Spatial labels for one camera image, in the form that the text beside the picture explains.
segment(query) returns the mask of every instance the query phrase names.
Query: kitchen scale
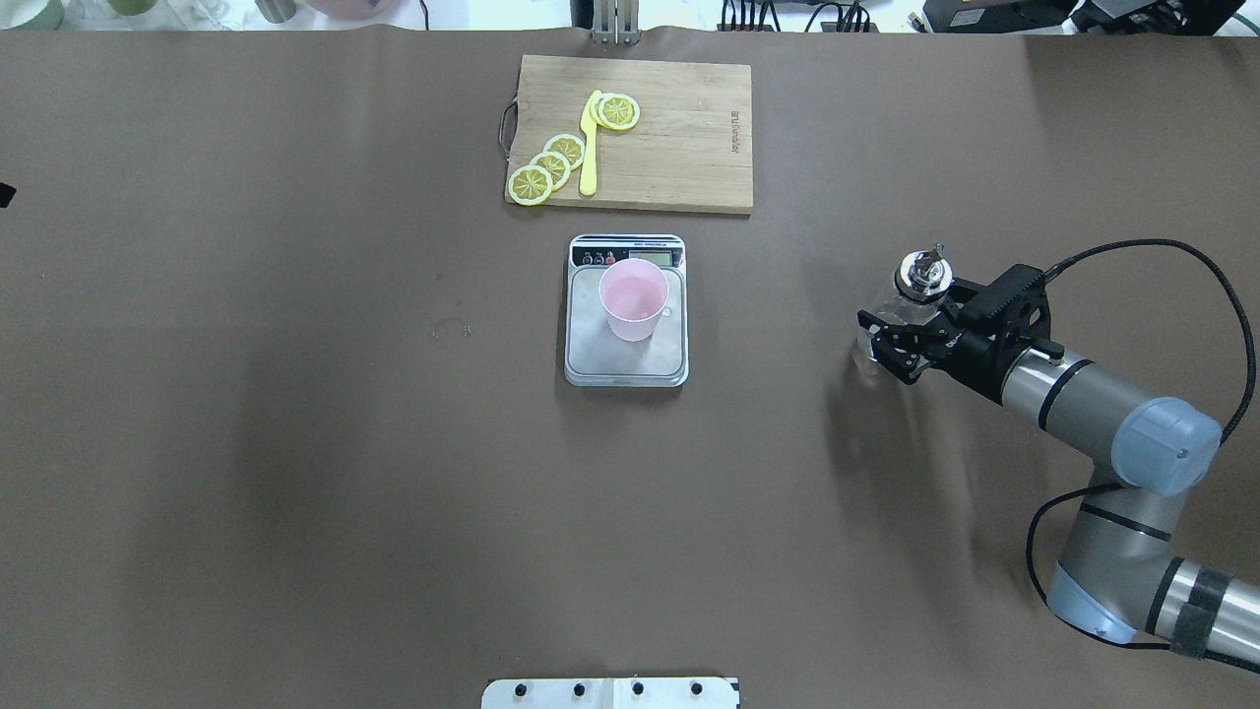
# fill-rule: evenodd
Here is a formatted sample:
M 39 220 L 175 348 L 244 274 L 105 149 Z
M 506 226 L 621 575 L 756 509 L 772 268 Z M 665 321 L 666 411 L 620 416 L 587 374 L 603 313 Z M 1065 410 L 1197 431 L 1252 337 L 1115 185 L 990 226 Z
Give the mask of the kitchen scale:
M 624 258 L 660 266 L 669 297 L 656 330 L 641 341 L 612 334 L 600 277 Z M 672 233 L 583 233 L 568 244 L 564 379 L 576 387 L 678 387 L 687 382 L 687 258 Z

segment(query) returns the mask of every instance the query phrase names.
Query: wooden cutting board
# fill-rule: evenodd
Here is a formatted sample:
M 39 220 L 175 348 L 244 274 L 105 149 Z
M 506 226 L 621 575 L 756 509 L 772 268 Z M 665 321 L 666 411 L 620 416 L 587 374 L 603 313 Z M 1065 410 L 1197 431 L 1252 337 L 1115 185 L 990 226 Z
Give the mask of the wooden cutting board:
M 627 131 L 600 128 L 598 189 L 577 190 L 578 170 L 543 205 L 752 213 L 752 69 L 631 59 L 520 59 L 517 133 L 508 175 L 559 132 L 582 135 L 592 91 L 629 93 L 641 108 Z M 504 198 L 507 180 L 504 180 Z

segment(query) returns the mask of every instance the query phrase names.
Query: metal bracket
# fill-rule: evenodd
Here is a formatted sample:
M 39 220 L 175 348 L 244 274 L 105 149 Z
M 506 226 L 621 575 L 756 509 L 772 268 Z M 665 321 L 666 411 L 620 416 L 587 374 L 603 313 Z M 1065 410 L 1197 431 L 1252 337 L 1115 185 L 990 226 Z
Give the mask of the metal bracket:
M 591 42 L 638 44 L 639 34 L 639 0 L 595 0 Z

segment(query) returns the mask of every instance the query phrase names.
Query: lemon slice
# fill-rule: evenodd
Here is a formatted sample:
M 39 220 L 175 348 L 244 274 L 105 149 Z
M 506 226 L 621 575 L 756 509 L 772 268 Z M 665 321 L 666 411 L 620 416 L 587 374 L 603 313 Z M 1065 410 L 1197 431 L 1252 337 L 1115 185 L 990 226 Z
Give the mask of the lemon slice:
M 595 120 L 610 130 L 630 130 L 639 122 L 639 102 L 625 93 L 605 93 L 595 105 Z
M 517 204 L 542 204 L 551 191 L 551 173 L 538 165 L 525 165 L 508 178 L 508 196 Z
M 568 175 L 572 173 L 572 167 L 568 165 L 568 157 L 563 152 L 556 150 L 543 150 L 542 152 L 534 155 L 533 160 L 529 160 L 530 165 L 538 165 L 539 167 L 547 170 L 552 178 L 552 191 L 564 186 L 568 181 Z
M 586 157 L 586 144 L 582 142 L 581 137 L 570 132 L 562 132 L 548 140 L 547 146 L 543 147 L 543 152 L 548 150 L 554 150 L 563 155 L 568 160 L 571 170 L 576 170 L 582 164 L 582 159 Z

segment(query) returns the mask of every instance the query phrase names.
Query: digital scale display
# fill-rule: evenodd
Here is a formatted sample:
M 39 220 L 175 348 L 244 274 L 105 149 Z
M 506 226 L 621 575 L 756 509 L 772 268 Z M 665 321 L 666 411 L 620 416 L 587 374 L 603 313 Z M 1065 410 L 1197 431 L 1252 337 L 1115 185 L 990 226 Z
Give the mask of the digital scale display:
M 651 261 L 658 266 L 673 266 L 674 254 L 669 251 L 635 251 L 630 249 L 631 258 L 643 258 L 644 261 Z
M 573 248 L 575 266 L 611 266 L 626 258 L 643 258 L 660 267 L 678 267 L 682 261 L 682 248 L 631 248 L 616 243 L 598 246 L 576 246 Z

